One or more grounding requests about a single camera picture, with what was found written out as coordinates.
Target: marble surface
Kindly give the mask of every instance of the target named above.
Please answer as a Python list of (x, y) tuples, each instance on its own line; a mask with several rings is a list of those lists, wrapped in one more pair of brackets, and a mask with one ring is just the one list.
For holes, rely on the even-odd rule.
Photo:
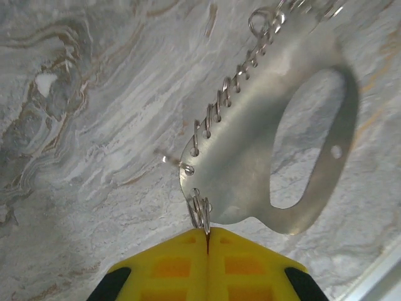
[[(180, 155), (193, 119), (254, 44), (249, 14), (270, 3), (0, 3), (2, 300), (85, 300), (111, 264), (190, 228), (177, 171), (153, 150)], [(306, 265), (333, 300), (401, 230), (401, 1), (348, 5), (336, 33), (362, 101), (329, 204), (296, 236), (253, 218), (226, 226)], [(306, 184), (333, 106), (321, 101), (329, 82), (283, 119), (277, 206)]]

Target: yellow plastic object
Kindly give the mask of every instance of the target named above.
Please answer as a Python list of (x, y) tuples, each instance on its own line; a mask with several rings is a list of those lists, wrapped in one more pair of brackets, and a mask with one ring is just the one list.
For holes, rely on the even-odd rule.
[(304, 300), (327, 299), (303, 265), (212, 228), (209, 248), (194, 229), (117, 263), (87, 301)]

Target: stainless steel tag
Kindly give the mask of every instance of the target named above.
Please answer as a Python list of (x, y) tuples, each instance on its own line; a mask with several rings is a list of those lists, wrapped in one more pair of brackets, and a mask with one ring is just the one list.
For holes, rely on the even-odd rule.
[[(272, 230), (297, 234), (308, 229), (326, 206), (345, 165), (358, 112), (358, 86), (334, 34), (318, 26), (313, 9), (278, 7), (254, 12), (267, 20), (255, 49), (224, 80), (203, 122), (195, 121), (186, 145), (180, 183), (187, 200), (193, 190), (208, 198), (211, 221), (237, 223), (250, 216)], [(320, 70), (334, 70), (345, 82), (344, 99), (323, 144), (308, 185), (297, 204), (279, 209), (270, 202), (274, 138), (284, 110), (299, 87)], [(332, 148), (340, 149), (338, 159)]]

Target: black rubber edge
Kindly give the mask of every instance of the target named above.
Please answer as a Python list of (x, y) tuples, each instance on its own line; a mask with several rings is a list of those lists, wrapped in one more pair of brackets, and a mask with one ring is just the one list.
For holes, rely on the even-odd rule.
[(130, 274), (130, 268), (119, 268), (106, 274), (86, 301), (116, 301)]
[(284, 271), (300, 301), (329, 301), (311, 275), (297, 268), (286, 268)]

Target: gray marble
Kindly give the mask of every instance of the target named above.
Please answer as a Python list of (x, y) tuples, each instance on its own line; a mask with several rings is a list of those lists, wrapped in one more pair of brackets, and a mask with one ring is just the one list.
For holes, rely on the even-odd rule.
[[(177, 171), (153, 150), (180, 155), (193, 119), (254, 44), (249, 14), (271, 3), (0, 4), (2, 300), (84, 300), (111, 264), (190, 228)], [(400, 12), (398, 0), (350, 0), (339, 16), (362, 101), (351, 156), (318, 221), (296, 236), (252, 218), (226, 226), (306, 265), (331, 299), (401, 230)], [(324, 101), (335, 78), (315, 80), (275, 142), (279, 207), (302, 193), (338, 104)]]

